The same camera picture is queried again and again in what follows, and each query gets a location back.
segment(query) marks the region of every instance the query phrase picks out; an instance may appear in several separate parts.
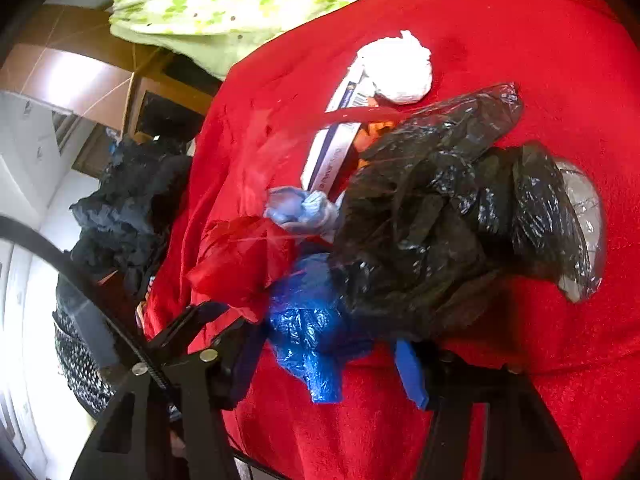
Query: black clamp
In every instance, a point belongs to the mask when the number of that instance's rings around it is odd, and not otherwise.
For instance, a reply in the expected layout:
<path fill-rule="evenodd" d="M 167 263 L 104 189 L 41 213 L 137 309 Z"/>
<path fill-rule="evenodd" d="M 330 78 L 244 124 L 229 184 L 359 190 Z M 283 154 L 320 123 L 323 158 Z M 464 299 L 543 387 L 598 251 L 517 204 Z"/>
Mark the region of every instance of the black clamp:
<path fill-rule="evenodd" d="M 486 406 L 479 480 L 580 480 L 560 429 L 529 378 L 469 365 L 432 343 L 414 343 L 433 411 L 415 480 L 462 480 L 474 404 Z"/>
<path fill-rule="evenodd" d="M 194 354 L 187 346 L 228 307 L 188 308 L 148 345 L 170 380 L 178 406 L 135 365 L 118 387 L 76 463 L 71 480 L 239 480 L 220 410 L 246 395 L 266 329 L 236 320 L 214 344 Z M 185 444 L 186 463 L 172 455 L 171 433 Z"/>

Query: red plastic bag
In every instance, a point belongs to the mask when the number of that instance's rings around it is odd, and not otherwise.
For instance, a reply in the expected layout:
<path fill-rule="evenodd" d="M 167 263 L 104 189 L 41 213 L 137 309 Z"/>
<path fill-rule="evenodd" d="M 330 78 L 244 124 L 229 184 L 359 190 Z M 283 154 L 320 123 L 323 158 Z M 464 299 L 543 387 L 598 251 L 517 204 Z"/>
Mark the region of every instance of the red plastic bag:
<path fill-rule="evenodd" d="M 251 322 L 262 320 L 266 288 L 295 259 L 295 241 L 271 219 L 256 216 L 216 222 L 204 233 L 198 263 L 187 274 L 201 301 L 228 303 Z"/>

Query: metal bolt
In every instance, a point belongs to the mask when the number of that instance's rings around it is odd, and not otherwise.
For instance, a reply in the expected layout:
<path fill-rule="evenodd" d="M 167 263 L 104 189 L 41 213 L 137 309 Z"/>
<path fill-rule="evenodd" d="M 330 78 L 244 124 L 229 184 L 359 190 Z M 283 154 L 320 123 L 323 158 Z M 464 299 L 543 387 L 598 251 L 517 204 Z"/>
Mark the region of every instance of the metal bolt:
<path fill-rule="evenodd" d="M 138 363 L 133 365 L 133 368 L 131 369 L 131 371 L 133 372 L 134 375 L 144 375 L 149 371 L 149 367 L 144 363 Z"/>
<path fill-rule="evenodd" d="M 445 350 L 440 353 L 440 361 L 443 363 L 452 363 L 455 358 L 456 355 L 449 350 Z"/>
<path fill-rule="evenodd" d="M 210 363 L 212 361 L 215 361 L 217 358 L 218 358 L 218 352 L 215 351 L 213 348 L 207 348 L 206 350 L 203 350 L 202 352 L 200 352 L 200 360 L 205 363 Z"/>

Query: orange object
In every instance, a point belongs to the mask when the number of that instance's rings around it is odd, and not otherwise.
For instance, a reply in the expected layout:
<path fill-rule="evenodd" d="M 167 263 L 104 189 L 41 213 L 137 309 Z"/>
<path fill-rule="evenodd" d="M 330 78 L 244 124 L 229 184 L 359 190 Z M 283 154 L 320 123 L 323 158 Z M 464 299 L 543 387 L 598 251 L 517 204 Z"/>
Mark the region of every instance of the orange object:
<path fill-rule="evenodd" d="M 373 97 L 367 97 L 369 106 L 377 108 L 380 105 Z M 393 121 L 385 121 L 383 123 L 369 123 L 366 126 L 363 125 L 356 134 L 356 138 L 353 140 L 353 147 L 358 153 L 364 152 L 367 148 L 370 148 L 374 142 L 382 137 L 387 132 L 396 127 L 396 123 Z M 359 160 L 358 168 L 362 168 L 367 165 L 365 160 Z"/>

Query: black cable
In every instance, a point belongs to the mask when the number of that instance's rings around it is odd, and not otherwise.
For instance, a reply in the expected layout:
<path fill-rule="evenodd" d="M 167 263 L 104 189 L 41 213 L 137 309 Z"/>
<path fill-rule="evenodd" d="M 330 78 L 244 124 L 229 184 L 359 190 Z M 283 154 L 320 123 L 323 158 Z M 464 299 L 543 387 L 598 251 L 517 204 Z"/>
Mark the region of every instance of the black cable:
<path fill-rule="evenodd" d="M 162 369 L 154 364 L 146 352 L 143 342 L 138 341 L 135 336 L 131 335 L 127 329 L 122 326 L 118 319 L 110 314 L 109 305 L 103 291 L 100 290 L 100 287 L 94 283 L 84 270 L 73 263 L 68 254 L 62 253 L 39 232 L 4 215 L 0 215 L 0 239 L 24 247 L 29 252 L 43 259 L 60 272 L 81 294 L 84 294 L 104 316 L 107 323 L 126 341 L 136 357 L 140 359 L 140 362 L 148 367 L 149 374 L 158 384 L 158 387 L 169 402 L 172 402 L 175 406 L 179 406 L 178 397 L 175 395 L 171 382 Z"/>
<path fill-rule="evenodd" d="M 277 471 L 265 466 L 264 464 L 261 464 L 260 462 L 255 461 L 250 456 L 245 455 L 242 451 L 239 451 L 237 449 L 232 449 L 232 451 L 234 456 L 238 460 L 241 460 L 242 462 L 247 464 L 249 467 L 255 467 L 257 470 L 260 470 L 263 473 L 272 476 L 276 480 L 290 480 L 290 478 L 283 476 L 281 473 L 278 473 Z"/>
<path fill-rule="evenodd" d="M 236 440 L 231 436 L 231 433 L 229 433 L 228 431 L 226 432 L 226 436 L 229 437 L 229 440 L 231 441 L 231 443 L 236 446 L 236 448 L 241 449 L 240 444 L 238 444 L 238 442 L 236 442 Z"/>

